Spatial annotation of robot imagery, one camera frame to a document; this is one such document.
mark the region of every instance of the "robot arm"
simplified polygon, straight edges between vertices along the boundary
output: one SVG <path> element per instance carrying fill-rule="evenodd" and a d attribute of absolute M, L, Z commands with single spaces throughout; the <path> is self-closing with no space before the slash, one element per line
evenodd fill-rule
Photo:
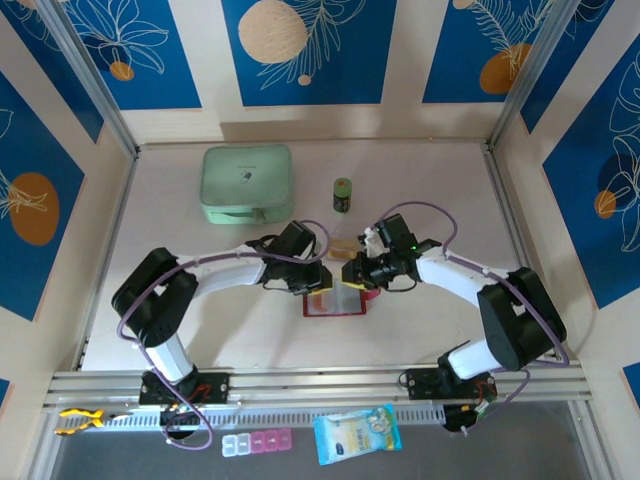
<path fill-rule="evenodd" d="M 415 282 L 441 287 L 480 310 L 485 339 L 457 347 L 439 359 L 441 383 L 460 385 L 484 372 L 500 368 L 520 370 L 553 344 L 529 312 L 496 278 L 507 280 L 535 307 L 562 342 L 566 330 L 540 278 L 529 268 L 515 272 L 489 269 L 452 255 L 433 240 L 418 242 L 401 215 L 375 225 L 380 245 L 366 236 L 367 252 L 361 252 L 342 269 L 345 283 L 365 289 L 389 288 L 389 282 L 407 275 Z M 375 256 L 370 258 L 370 251 Z"/>
<path fill-rule="evenodd" d="M 418 242 L 400 215 L 381 220 L 375 232 L 369 231 L 362 240 L 367 244 L 366 253 L 358 253 L 343 266 L 344 283 L 369 290 L 389 289 L 394 278 L 408 276 L 416 283 L 444 288 L 480 311 L 486 338 L 445 353 L 438 359 L 437 368 L 407 370 L 410 399 L 476 398 L 477 385 L 491 381 L 489 372 L 500 368 L 520 370 L 550 350 L 553 343 L 549 335 L 529 312 L 522 311 L 518 296 L 534 306 L 553 335 L 560 341 L 566 338 L 558 312 L 538 276 L 528 268 L 515 272 L 488 269 L 451 255 L 436 241 Z M 332 276 L 320 261 L 286 261 L 301 257 L 309 248 L 313 251 L 314 245 L 314 233 L 303 224 L 292 222 L 280 235 L 247 242 L 216 255 L 216 261 L 211 263 L 196 261 L 191 272 L 178 270 L 176 257 L 165 248 L 158 248 L 149 253 L 118 289 L 112 305 L 124 318 L 134 302 L 139 303 L 128 318 L 127 326 L 172 388 L 185 398 L 192 398 L 205 387 L 208 393 L 203 394 L 201 403 L 224 403 L 228 374 L 198 372 L 178 337 L 178 327 L 189 303 L 206 293 L 236 285 L 264 285 L 271 280 L 283 280 L 294 295 L 330 288 Z M 171 271 L 177 273 L 168 277 L 161 288 L 140 299 L 161 276 Z M 497 281 L 501 279 L 514 286 L 519 294 L 512 294 Z M 143 384 L 140 404 L 176 402 L 177 397 L 161 384 L 155 373 L 146 372 Z M 218 397 L 211 392 L 218 392 Z M 473 423 L 476 412 L 471 413 L 470 423 Z M 455 412 L 452 418 L 462 418 L 458 414 Z"/>
<path fill-rule="evenodd" d="M 284 280 L 294 295 L 331 288 L 332 275 L 320 261 L 291 263 L 277 258 L 300 257 L 313 249 L 315 234 L 299 222 L 291 222 L 280 235 L 263 237 L 217 256 L 222 259 L 198 264 L 190 272 L 179 271 L 156 289 L 127 322 L 156 367 L 185 393 L 193 389 L 197 370 L 178 337 L 178 327 L 196 297 L 238 285 L 266 284 Z M 161 275 L 178 265 L 166 248 L 150 252 L 111 301 L 122 317 L 134 301 Z"/>

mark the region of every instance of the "leaf illustration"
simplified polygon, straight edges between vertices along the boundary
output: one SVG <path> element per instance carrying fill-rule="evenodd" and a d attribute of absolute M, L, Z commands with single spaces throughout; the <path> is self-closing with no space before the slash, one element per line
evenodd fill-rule
<path fill-rule="evenodd" d="M 477 15 L 480 32 L 489 37 L 494 49 L 503 52 L 519 43 L 523 27 L 511 8 L 511 2 L 503 0 L 476 0 L 469 8 Z"/>

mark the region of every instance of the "snack bag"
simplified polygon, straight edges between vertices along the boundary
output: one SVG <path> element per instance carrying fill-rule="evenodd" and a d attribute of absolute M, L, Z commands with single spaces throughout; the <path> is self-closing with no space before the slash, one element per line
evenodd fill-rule
<path fill-rule="evenodd" d="M 318 417 L 313 422 L 320 465 L 376 450 L 402 450 L 391 405 Z"/>

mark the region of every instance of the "yellow object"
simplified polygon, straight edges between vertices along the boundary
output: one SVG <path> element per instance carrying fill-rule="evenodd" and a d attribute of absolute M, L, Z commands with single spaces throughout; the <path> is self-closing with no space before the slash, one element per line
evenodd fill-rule
<path fill-rule="evenodd" d="M 329 258 L 333 260 L 353 260 L 362 245 L 357 238 L 331 238 L 329 242 Z"/>
<path fill-rule="evenodd" d="M 111 72 L 111 75 L 122 82 L 128 82 L 129 80 L 132 80 L 134 76 L 131 65 L 120 61 L 113 62 L 109 66 L 109 71 Z"/>
<path fill-rule="evenodd" d="M 79 408 L 68 408 L 67 410 L 63 410 L 60 412 L 60 416 L 62 418 L 70 417 L 71 415 L 80 415 L 82 417 L 87 417 L 88 420 L 74 428 L 59 428 L 56 430 L 56 435 L 73 435 L 80 430 L 85 430 L 89 427 L 102 428 L 104 427 L 104 422 L 102 421 L 102 417 L 104 415 L 104 410 L 81 410 Z"/>
<path fill-rule="evenodd" d="M 367 289 L 367 287 L 365 287 L 361 283 L 351 283 L 351 282 L 345 282 L 345 281 L 342 281 L 342 283 L 345 284 L 347 287 L 357 288 L 358 290 L 366 290 Z"/>

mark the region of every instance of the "purple cable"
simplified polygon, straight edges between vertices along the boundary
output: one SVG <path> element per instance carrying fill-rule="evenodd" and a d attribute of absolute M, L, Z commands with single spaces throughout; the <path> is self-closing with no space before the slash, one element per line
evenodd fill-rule
<path fill-rule="evenodd" d="M 128 342 L 132 342 L 138 347 L 138 349 L 140 350 L 140 353 L 142 353 L 142 356 L 145 358 L 147 363 L 151 366 L 151 370 L 153 371 L 153 373 L 156 374 L 156 376 L 164 384 L 164 386 L 167 387 L 169 389 L 169 391 L 171 391 L 171 393 L 173 393 L 176 396 L 176 398 L 178 398 L 183 404 L 185 404 L 187 407 L 189 407 L 193 411 L 193 413 L 200 419 L 200 421 L 202 423 L 204 423 L 204 425 L 207 427 L 207 431 L 209 433 L 209 438 L 207 439 L 207 441 L 202 445 L 197 445 L 197 446 L 192 447 L 192 446 L 183 445 L 181 443 L 174 442 L 173 439 L 171 439 L 171 437 L 169 436 L 170 424 L 169 424 L 169 422 L 167 422 L 167 424 L 165 425 L 165 427 L 163 429 L 163 434 L 164 434 L 165 438 L 167 439 L 167 442 L 170 445 L 173 445 L 174 447 L 181 448 L 183 450 L 192 450 L 192 451 L 205 450 L 205 449 L 209 448 L 211 446 L 211 444 L 213 443 L 213 436 L 214 436 L 213 427 L 209 423 L 209 420 L 207 420 L 207 417 L 205 417 L 204 414 L 191 401 L 189 401 L 188 398 L 186 398 L 184 395 L 182 395 L 178 391 L 178 389 L 176 387 L 174 387 L 171 384 L 171 382 L 163 375 L 163 373 L 156 367 L 155 363 L 153 362 L 153 360 L 151 359 L 151 357 L 147 353 L 146 349 L 144 348 L 144 346 L 142 345 L 140 340 L 138 340 L 138 338 L 133 337 L 131 335 L 126 335 L 123 332 L 125 325 L 127 324 L 129 319 L 131 318 L 131 315 L 133 315 L 133 313 L 138 309 L 138 307 L 142 304 L 142 302 L 144 302 L 144 300 L 151 294 L 151 292 L 153 292 L 158 286 L 162 285 L 166 280 L 171 278 L 173 275 L 175 275 L 176 273 L 180 272 L 181 270 L 185 270 L 187 268 L 195 267 L 195 266 L 201 265 L 203 263 L 215 262 L 215 261 L 218 261 L 218 260 L 227 260 L 227 259 L 230 259 L 230 258 L 246 258 L 246 257 L 273 258 L 273 259 L 281 260 L 281 261 L 284 261 L 284 262 L 297 263 L 297 264 L 302 264 L 302 265 L 307 265 L 307 264 L 310 264 L 310 263 L 317 262 L 318 260 L 322 259 L 327 254 L 327 252 L 329 251 L 329 244 L 330 244 L 329 231 L 324 227 L 324 225 L 320 224 L 319 222 L 316 222 L 315 220 L 303 220 L 300 223 L 307 223 L 307 224 L 315 225 L 318 228 L 320 228 L 320 230 L 322 230 L 322 233 L 324 233 L 324 235 L 326 237 L 326 245 L 325 245 L 324 249 L 322 250 L 322 252 L 320 252 L 318 255 L 316 255 L 316 256 L 314 256 L 312 258 L 308 258 L 308 259 L 302 260 L 302 259 L 298 259 L 298 258 L 285 257 L 283 255 L 274 255 L 274 254 L 271 254 L 271 253 L 241 252 L 241 253 L 223 253 L 223 254 L 218 254 L 218 255 L 210 255 L 208 257 L 200 258 L 199 260 L 191 260 L 189 262 L 183 263 L 182 265 L 178 265 L 178 266 L 172 268 L 171 270 L 169 270 L 168 272 L 164 273 L 163 275 L 160 275 L 160 277 L 158 277 L 151 285 L 149 285 L 149 287 L 147 287 L 147 289 L 144 292 L 142 292 L 142 294 L 138 298 L 135 299 L 135 301 L 131 304 L 129 309 L 122 316 L 122 319 L 120 320 L 120 322 L 118 323 L 118 326 L 116 328 L 116 333 L 117 333 L 118 337 L 120 337 L 122 340 L 126 340 Z"/>
<path fill-rule="evenodd" d="M 556 336 L 556 334 L 553 332 L 553 330 L 551 330 L 551 327 L 549 327 L 547 322 L 544 321 L 544 319 L 542 318 L 542 315 L 540 315 L 538 313 L 538 311 L 531 304 L 531 302 L 529 302 L 529 300 L 527 300 L 527 298 L 516 287 L 511 285 L 511 283 L 509 283 L 504 278 L 502 278 L 499 275 L 496 275 L 495 273 L 491 272 L 490 270 L 485 271 L 485 269 L 483 267 L 481 267 L 480 265 L 476 265 L 475 263 L 469 262 L 469 261 L 467 261 L 467 260 L 465 260 L 463 258 L 459 258 L 459 257 L 456 257 L 454 255 L 447 254 L 447 250 L 449 248 L 449 245 L 451 244 L 453 239 L 458 234 L 458 222 L 456 222 L 456 219 L 447 210 L 445 210 L 444 208 L 442 208 L 439 205 L 436 205 L 436 204 L 433 204 L 433 203 L 429 203 L 429 202 L 420 202 L 420 201 L 402 202 L 402 203 L 399 203 L 399 204 L 391 207 L 389 210 L 387 210 L 384 213 L 384 215 L 382 215 L 382 217 L 380 217 L 380 220 L 386 218 L 391 212 L 393 212 L 396 209 L 398 209 L 400 207 L 403 207 L 405 205 L 425 205 L 427 207 L 434 208 L 434 209 L 438 210 L 439 212 L 443 213 L 451 221 L 451 225 L 453 226 L 453 233 L 449 236 L 449 238 L 447 238 L 447 240 L 442 245 L 442 253 L 443 253 L 443 255 L 445 255 L 445 258 L 447 260 L 449 260 L 449 261 L 457 263 L 458 265 L 460 265 L 462 267 L 465 267 L 465 268 L 468 268 L 468 269 L 470 269 L 470 270 L 472 270 L 474 272 L 480 273 L 480 274 L 482 274 L 482 275 L 484 275 L 484 276 L 486 276 L 486 277 L 488 277 L 488 278 L 490 278 L 490 279 L 492 279 L 492 280 L 494 280 L 496 282 L 500 282 L 500 284 L 504 285 L 522 303 L 522 305 L 524 305 L 524 308 L 531 314 L 531 316 L 535 319 L 535 321 L 538 323 L 538 325 L 540 325 L 540 328 L 542 328 L 544 333 L 549 337 L 549 340 L 551 340 L 551 343 L 553 344 L 554 348 L 556 349 L 556 351 L 558 352 L 558 354 L 561 357 L 561 360 L 559 362 L 547 362 L 547 361 L 544 361 L 544 360 L 534 360 L 535 363 L 542 364 L 542 365 L 547 365 L 547 366 L 550 366 L 550 367 L 558 367 L 558 368 L 564 368 L 564 367 L 569 366 L 569 356 L 567 355 L 567 352 L 565 351 L 564 347 L 562 346 L 562 344 L 560 342 L 560 339 Z M 521 371 L 526 373 L 525 379 L 518 386 L 518 388 L 516 388 L 507 398 L 505 398 L 505 400 L 491 413 L 491 415 L 495 415 L 501 409 L 503 409 L 504 407 L 509 405 L 509 403 L 511 403 L 511 401 L 518 394 L 520 394 L 520 392 L 522 392 L 522 390 L 524 390 L 524 387 L 527 386 L 527 384 L 529 383 L 529 379 L 531 378 L 531 373 L 529 372 L 529 370 L 526 370 L 526 369 L 522 369 Z M 472 425 L 471 427 L 469 427 L 467 429 L 467 431 L 473 430 L 475 427 L 477 427 L 477 425 L 478 425 L 477 423 Z"/>

